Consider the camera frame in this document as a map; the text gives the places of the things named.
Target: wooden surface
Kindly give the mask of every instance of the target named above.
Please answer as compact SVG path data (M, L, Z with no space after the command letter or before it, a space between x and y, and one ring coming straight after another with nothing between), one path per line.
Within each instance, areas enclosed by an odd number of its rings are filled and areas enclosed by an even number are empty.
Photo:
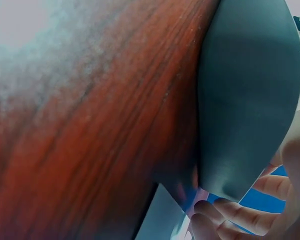
M197 139L218 0L0 0L0 239L131 239Z

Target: blue background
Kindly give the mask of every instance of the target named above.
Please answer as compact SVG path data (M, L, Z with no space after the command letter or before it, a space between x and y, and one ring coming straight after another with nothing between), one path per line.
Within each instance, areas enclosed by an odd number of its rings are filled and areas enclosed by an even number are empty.
M273 175L287 176L287 173L283 166L279 167L272 173ZM218 197L209 194L208 201L213 203ZM254 189L250 189L245 197L240 202L241 205L253 209L258 209L270 213L281 213L285 208L285 202L269 195L265 195Z

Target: finger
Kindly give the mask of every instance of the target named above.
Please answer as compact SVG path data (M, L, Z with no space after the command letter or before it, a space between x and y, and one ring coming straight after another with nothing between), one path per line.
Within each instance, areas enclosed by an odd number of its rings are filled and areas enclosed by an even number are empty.
M217 231L224 232L224 228L227 228L232 229L235 232L244 233L244 231L242 231L232 222L227 221L227 219L208 201L198 201L194 205L194 212L208 217L212 221L213 226Z
M267 175L260 177L252 187L259 192L285 201L291 186L287 176Z
M221 240L212 221L202 214L192 216L191 229L195 240Z
M277 170L282 165L282 158L280 155L280 151L277 151L273 158L271 159L271 162L268 164L268 166L263 170L260 177L269 175L273 173L275 170Z
M217 233L222 240L259 240L260 237L256 235L250 235L241 230L235 230L230 225L233 223L226 220L219 226Z
M279 214L259 211L221 198L213 204L227 220L257 234L265 235Z

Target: wood grain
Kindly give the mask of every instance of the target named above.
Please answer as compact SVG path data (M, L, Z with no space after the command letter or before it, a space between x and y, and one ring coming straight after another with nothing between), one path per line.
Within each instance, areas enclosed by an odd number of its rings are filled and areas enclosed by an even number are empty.
M0 239L136 234L194 152L217 4L0 0Z

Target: white light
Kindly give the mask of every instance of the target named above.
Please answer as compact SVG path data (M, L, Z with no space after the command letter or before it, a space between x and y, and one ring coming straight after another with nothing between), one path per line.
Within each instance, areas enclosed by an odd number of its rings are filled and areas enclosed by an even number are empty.
M186 232L184 240L192 240L192 235L191 235L191 233L189 231Z
M0 46L21 48L48 25L43 0L0 0Z
M183 219L182 225L178 232L174 233L173 236L171 236L170 240L184 240L188 231L190 225L190 218L185 215L185 218Z

